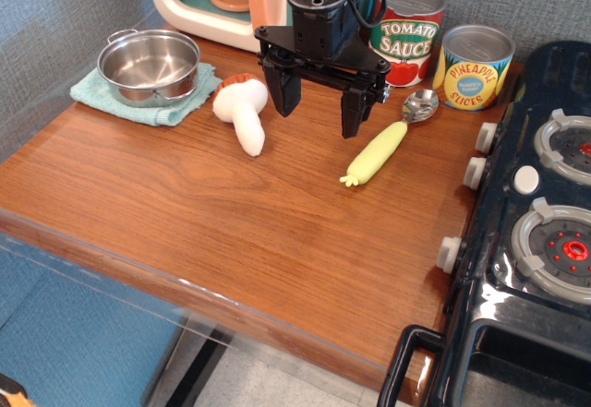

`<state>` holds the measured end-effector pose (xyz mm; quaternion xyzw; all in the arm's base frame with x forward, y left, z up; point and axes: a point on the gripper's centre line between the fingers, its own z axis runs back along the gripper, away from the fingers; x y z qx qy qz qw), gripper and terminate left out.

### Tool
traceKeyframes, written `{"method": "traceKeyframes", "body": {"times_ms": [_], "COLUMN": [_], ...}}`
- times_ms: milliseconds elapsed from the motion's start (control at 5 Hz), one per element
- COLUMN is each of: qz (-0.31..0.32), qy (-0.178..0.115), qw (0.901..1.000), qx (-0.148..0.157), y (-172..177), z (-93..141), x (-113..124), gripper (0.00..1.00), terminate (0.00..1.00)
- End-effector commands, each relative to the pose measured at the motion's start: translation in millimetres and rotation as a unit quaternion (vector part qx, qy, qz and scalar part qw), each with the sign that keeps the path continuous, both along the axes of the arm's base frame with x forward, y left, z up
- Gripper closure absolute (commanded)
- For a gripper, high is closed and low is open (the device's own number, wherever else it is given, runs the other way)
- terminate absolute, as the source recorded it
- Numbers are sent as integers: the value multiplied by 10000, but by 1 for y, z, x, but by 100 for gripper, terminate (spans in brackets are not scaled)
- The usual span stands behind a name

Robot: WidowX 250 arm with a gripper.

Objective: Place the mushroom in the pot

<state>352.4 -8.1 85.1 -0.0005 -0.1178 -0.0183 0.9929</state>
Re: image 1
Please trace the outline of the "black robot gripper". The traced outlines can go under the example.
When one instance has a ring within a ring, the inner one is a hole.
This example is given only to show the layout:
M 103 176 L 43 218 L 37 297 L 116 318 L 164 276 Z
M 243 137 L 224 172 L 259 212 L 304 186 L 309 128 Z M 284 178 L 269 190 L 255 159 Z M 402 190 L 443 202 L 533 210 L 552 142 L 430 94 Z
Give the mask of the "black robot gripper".
M 385 102 L 390 64 L 366 48 L 360 30 L 382 20 L 384 0 L 286 0 L 290 26 L 263 25 L 255 30 L 259 60 L 274 107 L 289 116 L 301 101 L 301 80 L 344 91 L 342 136 L 353 138 L 374 102 Z M 354 83 L 367 76 L 369 84 Z

